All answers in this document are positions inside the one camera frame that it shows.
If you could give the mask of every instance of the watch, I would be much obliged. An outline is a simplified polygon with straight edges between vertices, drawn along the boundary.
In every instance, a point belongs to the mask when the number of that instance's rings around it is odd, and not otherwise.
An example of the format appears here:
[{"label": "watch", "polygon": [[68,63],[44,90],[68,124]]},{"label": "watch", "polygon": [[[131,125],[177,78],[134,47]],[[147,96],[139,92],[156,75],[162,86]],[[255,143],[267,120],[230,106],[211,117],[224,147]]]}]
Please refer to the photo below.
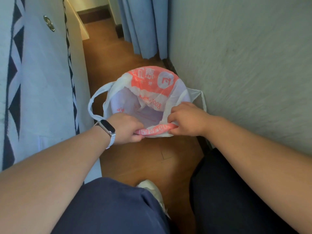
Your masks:
[{"label": "watch", "polygon": [[105,130],[106,133],[108,133],[111,137],[111,142],[109,144],[109,146],[106,148],[108,149],[110,146],[113,145],[114,141],[115,141],[115,128],[106,120],[100,120],[97,123],[95,123],[94,126],[100,126],[103,130]]}]

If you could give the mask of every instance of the baseboard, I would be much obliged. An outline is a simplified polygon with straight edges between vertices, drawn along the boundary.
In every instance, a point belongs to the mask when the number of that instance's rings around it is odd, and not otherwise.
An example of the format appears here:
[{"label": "baseboard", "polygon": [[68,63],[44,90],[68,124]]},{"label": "baseboard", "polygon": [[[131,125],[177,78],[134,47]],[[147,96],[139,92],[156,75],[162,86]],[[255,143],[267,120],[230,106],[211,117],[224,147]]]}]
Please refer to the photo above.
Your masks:
[{"label": "baseboard", "polygon": [[118,38],[123,38],[123,29],[122,29],[122,24],[115,25],[115,30],[117,33]]},{"label": "baseboard", "polygon": [[[175,70],[169,58],[163,59],[163,63],[167,70],[170,70],[177,75],[177,71]],[[197,136],[197,140],[204,154],[207,154],[209,151],[213,149],[211,143],[205,137]]]},{"label": "baseboard", "polygon": [[78,11],[77,14],[84,24],[111,18],[109,5]]}]

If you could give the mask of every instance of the pant leg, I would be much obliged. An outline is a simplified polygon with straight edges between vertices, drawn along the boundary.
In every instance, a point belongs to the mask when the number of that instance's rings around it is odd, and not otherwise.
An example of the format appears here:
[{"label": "pant leg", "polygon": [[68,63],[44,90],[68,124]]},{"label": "pant leg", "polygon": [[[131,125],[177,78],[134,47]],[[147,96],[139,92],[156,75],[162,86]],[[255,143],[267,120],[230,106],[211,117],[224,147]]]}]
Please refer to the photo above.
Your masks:
[{"label": "pant leg", "polygon": [[190,203],[198,233],[297,233],[213,149],[190,181]]},{"label": "pant leg", "polygon": [[81,186],[52,234],[159,234],[169,229],[165,213],[148,190],[98,178]]}]

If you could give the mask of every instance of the person's left arm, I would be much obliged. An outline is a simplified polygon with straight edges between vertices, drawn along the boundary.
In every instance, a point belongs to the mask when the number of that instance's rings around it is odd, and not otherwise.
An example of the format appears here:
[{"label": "person's left arm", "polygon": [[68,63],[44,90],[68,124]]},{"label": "person's left arm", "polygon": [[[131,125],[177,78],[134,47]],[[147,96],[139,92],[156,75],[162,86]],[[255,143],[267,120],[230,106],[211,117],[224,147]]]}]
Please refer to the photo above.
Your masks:
[{"label": "person's left arm", "polygon": [[[117,113],[107,121],[116,130],[114,144],[143,138],[133,135],[143,128],[134,117]],[[50,233],[109,143],[109,134],[94,126],[0,173],[1,232]]]}]

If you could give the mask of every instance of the person's left hand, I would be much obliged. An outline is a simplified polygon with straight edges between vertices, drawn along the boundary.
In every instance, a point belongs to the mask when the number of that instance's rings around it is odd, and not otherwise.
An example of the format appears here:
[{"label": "person's left hand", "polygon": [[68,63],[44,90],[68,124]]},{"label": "person's left hand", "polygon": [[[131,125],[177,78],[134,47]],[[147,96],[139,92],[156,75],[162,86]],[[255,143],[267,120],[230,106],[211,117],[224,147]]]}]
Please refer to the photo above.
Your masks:
[{"label": "person's left hand", "polygon": [[136,130],[143,129],[144,126],[139,120],[125,113],[115,113],[107,119],[115,128],[116,137],[114,144],[124,144],[129,142],[139,142],[144,136],[134,135]]}]

